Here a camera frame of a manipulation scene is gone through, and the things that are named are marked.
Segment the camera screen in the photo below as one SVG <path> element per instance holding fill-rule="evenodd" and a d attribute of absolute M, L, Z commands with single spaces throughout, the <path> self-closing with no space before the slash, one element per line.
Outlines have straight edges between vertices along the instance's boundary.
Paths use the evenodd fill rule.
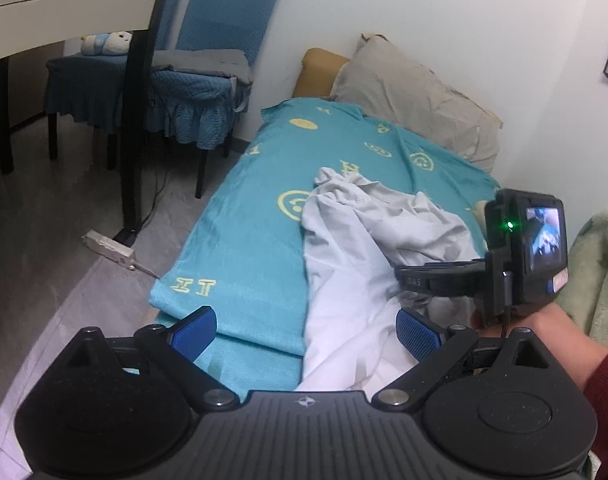
<path fill-rule="evenodd" d="M 526 208 L 525 234 L 530 270 L 539 270 L 562 262 L 559 212 L 556 208 Z"/>

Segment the gray pillow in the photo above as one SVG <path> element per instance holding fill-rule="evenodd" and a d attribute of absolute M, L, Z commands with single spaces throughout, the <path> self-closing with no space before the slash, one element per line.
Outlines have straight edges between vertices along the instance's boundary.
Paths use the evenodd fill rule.
<path fill-rule="evenodd" d="M 337 74 L 332 98 L 398 124 L 491 171 L 502 121 L 387 40 L 373 36 Z"/>

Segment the white sticker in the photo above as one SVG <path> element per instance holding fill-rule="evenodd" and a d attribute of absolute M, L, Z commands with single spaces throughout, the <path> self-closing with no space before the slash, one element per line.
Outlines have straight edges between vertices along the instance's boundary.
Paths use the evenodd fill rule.
<path fill-rule="evenodd" d="M 560 270 L 555 276 L 553 276 L 553 292 L 557 292 L 568 281 L 568 267 L 564 270 Z"/>

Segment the teal blanket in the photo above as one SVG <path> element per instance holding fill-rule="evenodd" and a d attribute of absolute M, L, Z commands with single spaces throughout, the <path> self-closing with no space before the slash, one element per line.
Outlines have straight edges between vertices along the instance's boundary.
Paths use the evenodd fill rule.
<path fill-rule="evenodd" d="M 150 295 L 176 319 L 213 307 L 220 336 L 196 364 L 242 396 L 300 380 L 308 298 L 300 214 L 319 168 L 425 192 L 465 221 L 480 254 L 472 210 L 498 189 L 479 168 L 356 105 L 301 98 L 262 114 L 264 126 Z"/>

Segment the white power strip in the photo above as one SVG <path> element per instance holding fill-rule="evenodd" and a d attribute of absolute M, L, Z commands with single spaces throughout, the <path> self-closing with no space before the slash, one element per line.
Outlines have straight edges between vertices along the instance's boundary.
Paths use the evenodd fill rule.
<path fill-rule="evenodd" d="M 112 238 L 101 235 L 92 229 L 82 236 L 82 241 L 94 253 L 100 254 L 109 260 L 126 267 L 129 270 L 139 269 L 146 272 L 149 276 L 159 279 L 159 276 L 152 270 L 146 268 L 135 259 L 135 250 L 117 243 Z"/>

